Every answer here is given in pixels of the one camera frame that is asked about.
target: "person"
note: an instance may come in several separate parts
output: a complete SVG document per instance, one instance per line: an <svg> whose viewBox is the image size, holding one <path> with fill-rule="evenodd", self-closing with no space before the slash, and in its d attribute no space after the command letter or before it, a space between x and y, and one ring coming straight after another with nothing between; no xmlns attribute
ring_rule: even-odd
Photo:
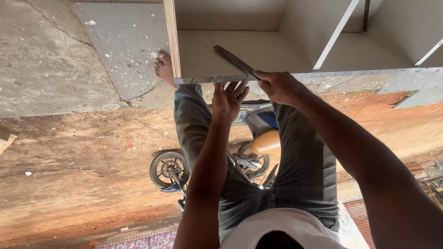
<svg viewBox="0 0 443 249"><path fill-rule="evenodd" d="M338 241L335 157L357 181L373 241L383 248L441 248L443 212L377 138L288 72L254 71L277 118L274 185L252 185L227 161L229 131L247 82L214 83L213 114L198 84L174 85L171 58L156 74L176 88L174 119L192 177L175 249L344 248Z"/></svg>

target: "corrugated sheet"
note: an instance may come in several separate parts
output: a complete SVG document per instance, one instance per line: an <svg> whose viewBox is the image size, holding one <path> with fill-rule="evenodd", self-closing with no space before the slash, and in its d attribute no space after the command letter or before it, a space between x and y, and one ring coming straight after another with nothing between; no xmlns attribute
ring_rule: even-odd
<svg viewBox="0 0 443 249"><path fill-rule="evenodd" d="M348 202L344 204L349 215L357 225L358 230L363 235L369 248L375 249L374 242L372 241L371 230L369 228L368 215L366 213L366 206L363 200L355 202Z"/></svg>

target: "paint splatter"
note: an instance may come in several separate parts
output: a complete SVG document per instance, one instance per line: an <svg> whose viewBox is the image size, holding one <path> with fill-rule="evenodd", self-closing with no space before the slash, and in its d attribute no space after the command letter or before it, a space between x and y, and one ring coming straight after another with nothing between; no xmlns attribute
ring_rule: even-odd
<svg viewBox="0 0 443 249"><path fill-rule="evenodd" d="M85 22L85 24L86 24L86 25L95 25L95 22L92 21L92 20L87 20L87 21Z"/></svg>

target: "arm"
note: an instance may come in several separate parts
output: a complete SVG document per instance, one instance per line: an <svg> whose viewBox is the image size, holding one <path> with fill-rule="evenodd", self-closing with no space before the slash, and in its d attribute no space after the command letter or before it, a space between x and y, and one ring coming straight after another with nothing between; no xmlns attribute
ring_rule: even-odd
<svg viewBox="0 0 443 249"><path fill-rule="evenodd" d="M248 82L215 83L214 117L189 180L186 204L174 249L217 249L218 202L226 179L229 130L249 92Z"/></svg>
<svg viewBox="0 0 443 249"><path fill-rule="evenodd" d="M434 224L443 222L442 210L386 145L289 73L254 73L271 100L294 106L308 118L358 182L377 249L441 248Z"/></svg>

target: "hand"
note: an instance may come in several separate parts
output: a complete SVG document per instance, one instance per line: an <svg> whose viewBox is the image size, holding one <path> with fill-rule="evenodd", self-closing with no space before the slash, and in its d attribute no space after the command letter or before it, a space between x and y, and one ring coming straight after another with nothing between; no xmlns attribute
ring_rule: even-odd
<svg viewBox="0 0 443 249"><path fill-rule="evenodd" d="M237 86L238 82L229 83L226 90L222 83L214 83L214 97L212 98L212 109L214 119L222 122L227 122L229 125L237 118L240 111L240 105L249 93L249 86L247 81L242 81Z"/></svg>
<svg viewBox="0 0 443 249"><path fill-rule="evenodd" d="M254 75L261 79L258 86L276 103L294 106L297 99L314 95L288 72L267 73L254 70Z"/></svg>

